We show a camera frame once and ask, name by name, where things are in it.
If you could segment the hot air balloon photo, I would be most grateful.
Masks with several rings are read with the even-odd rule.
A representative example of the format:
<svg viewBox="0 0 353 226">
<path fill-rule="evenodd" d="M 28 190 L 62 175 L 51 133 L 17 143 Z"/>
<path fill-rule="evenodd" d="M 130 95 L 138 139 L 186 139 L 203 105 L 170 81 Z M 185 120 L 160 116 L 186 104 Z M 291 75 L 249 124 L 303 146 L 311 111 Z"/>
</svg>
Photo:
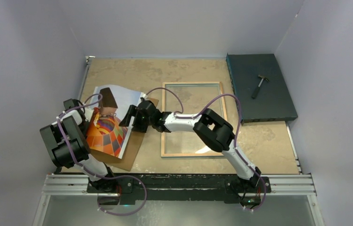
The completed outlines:
<svg viewBox="0 0 353 226">
<path fill-rule="evenodd" d="M 121 159 L 131 135 L 132 126 L 122 127 L 131 105 L 137 106 L 145 94 L 118 85 L 98 86 L 95 94 L 102 99 L 90 108 L 93 109 L 90 126 L 87 130 L 87 143 L 91 150 L 99 151 Z"/>
</svg>

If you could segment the brown backing board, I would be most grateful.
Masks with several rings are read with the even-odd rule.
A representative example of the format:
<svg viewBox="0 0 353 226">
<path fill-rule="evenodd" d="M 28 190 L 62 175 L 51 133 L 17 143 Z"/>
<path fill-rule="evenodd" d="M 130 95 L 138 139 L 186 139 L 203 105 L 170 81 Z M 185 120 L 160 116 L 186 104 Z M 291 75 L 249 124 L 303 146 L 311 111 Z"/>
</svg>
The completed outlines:
<svg viewBox="0 0 353 226">
<path fill-rule="evenodd" d="M 116 114 L 104 116 L 94 107 L 86 140 L 98 161 L 131 171 L 145 134 L 119 126 L 120 121 Z"/>
</svg>

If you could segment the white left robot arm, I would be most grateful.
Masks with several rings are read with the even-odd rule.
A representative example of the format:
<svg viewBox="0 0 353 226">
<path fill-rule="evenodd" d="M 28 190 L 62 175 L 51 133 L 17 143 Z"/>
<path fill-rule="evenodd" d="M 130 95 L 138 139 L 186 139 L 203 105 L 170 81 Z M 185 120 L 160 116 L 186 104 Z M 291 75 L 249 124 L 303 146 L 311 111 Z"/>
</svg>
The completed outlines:
<svg viewBox="0 0 353 226">
<path fill-rule="evenodd" d="M 98 191 L 110 193 L 123 180 L 132 180 L 129 175 L 116 176 L 103 162 L 90 153 L 86 140 L 89 120 L 85 106 L 79 100 L 64 101 L 65 110 L 54 123 L 40 129 L 40 135 L 51 161 L 57 167 L 76 167 L 89 177 L 89 184 Z"/>
</svg>

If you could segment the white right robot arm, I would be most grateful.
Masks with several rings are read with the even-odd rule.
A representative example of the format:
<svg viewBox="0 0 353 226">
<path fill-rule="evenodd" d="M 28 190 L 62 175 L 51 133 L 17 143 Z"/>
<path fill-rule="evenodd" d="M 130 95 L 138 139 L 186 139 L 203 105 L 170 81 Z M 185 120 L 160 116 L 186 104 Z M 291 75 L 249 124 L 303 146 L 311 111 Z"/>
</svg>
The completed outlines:
<svg viewBox="0 0 353 226">
<path fill-rule="evenodd" d="M 197 114 L 161 112 L 149 100 L 130 105 L 120 126 L 145 133 L 149 126 L 161 133 L 194 132 L 212 151 L 221 153 L 235 169 L 242 188 L 248 192 L 260 184 L 260 171 L 237 144 L 233 126 L 210 108 Z"/>
</svg>

